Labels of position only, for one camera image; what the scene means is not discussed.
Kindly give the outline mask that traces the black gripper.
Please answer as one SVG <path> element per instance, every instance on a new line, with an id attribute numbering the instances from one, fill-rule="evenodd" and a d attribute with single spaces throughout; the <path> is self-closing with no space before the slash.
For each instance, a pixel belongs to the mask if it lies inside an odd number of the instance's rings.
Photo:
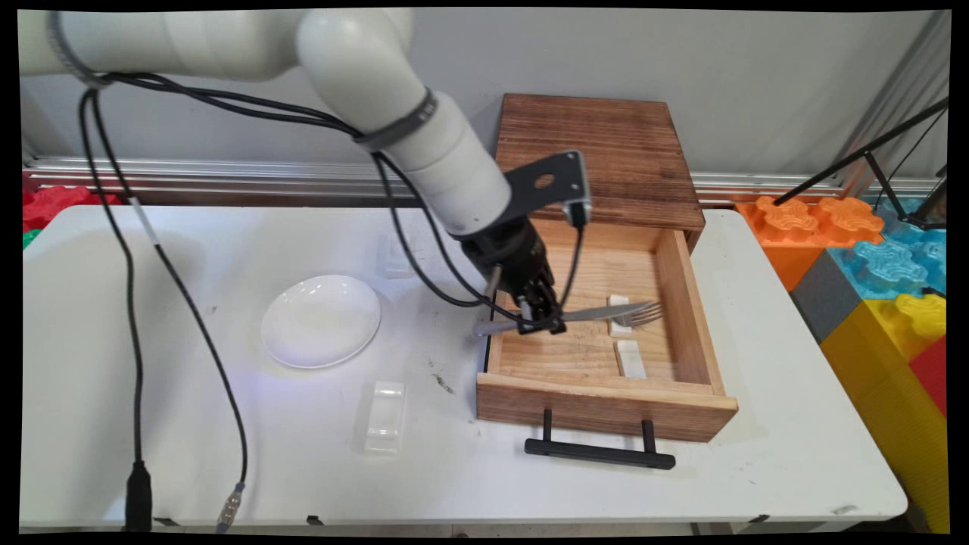
<path id="1" fill-rule="evenodd" d="M 519 217 L 463 238 L 461 248 L 482 275 L 490 276 L 496 266 L 502 269 L 498 289 L 518 301 L 520 335 L 567 331 L 546 245 L 529 218 Z"/>

